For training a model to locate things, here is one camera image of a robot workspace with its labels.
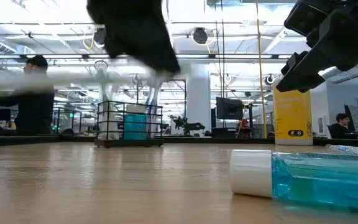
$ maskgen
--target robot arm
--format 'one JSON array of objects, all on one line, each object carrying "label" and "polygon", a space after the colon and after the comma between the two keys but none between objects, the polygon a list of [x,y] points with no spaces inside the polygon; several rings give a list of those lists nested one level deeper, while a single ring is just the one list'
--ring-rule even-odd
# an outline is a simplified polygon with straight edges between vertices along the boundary
[{"label": "robot arm", "polygon": [[358,64],[358,0],[298,0],[284,26],[305,36],[311,50],[287,61],[280,92],[306,92],[325,82],[320,71]]}]

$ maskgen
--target black jacket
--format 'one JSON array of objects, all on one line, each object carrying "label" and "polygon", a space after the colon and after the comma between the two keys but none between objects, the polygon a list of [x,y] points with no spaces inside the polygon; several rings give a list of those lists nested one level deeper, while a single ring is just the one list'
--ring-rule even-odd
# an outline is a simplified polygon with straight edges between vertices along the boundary
[{"label": "black jacket", "polygon": [[19,133],[50,134],[54,98],[53,88],[43,93],[14,93],[12,96],[0,97],[0,106],[18,106],[15,125]]},{"label": "black jacket", "polygon": [[349,133],[349,130],[346,127],[341,126],[338,123],[331,125],[331,130],[330,130],[331,138],[347,139],[346,136],[347,133]]}]

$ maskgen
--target teal container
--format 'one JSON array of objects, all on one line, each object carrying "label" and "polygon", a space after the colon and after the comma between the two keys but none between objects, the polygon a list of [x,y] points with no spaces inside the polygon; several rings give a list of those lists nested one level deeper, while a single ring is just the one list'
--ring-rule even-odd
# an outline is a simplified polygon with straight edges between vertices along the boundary
[{"label": "teal container", "polygon": [[146,115],[125,114],[124,115],[124,139],[125,140],[146,140]]},{"label": "teal container", "polygon": [[358,210],[358,156],[272,155],[273,198]]}]

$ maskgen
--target yellow label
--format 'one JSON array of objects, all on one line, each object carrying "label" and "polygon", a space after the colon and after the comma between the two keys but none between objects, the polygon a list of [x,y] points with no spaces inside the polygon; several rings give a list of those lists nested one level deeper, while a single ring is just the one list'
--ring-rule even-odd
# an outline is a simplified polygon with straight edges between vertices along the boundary
[{"label": "yellow label", "polygon": [[275,138],[312,139],[310,91],[281,93],[273,88]]}]

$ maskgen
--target yellow pole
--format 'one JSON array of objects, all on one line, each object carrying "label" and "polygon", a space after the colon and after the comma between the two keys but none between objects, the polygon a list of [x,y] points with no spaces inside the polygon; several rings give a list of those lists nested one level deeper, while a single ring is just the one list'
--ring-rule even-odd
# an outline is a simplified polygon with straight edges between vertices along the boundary
[{"label": "yellow pole", "polygon": [[264,86],[262,81],[262,45],[260,43],[260,27],[259,27],[259,0],[255,0],[256,3],[256,16],[257,16],[257,27],[258,27],[258,46],[259,46],[259,84],[260,84],[260,95],[262,96],[262,117],[264,118],[264,136],[267,138],[266,130],[266,114],[265,114],[265,95]]}]

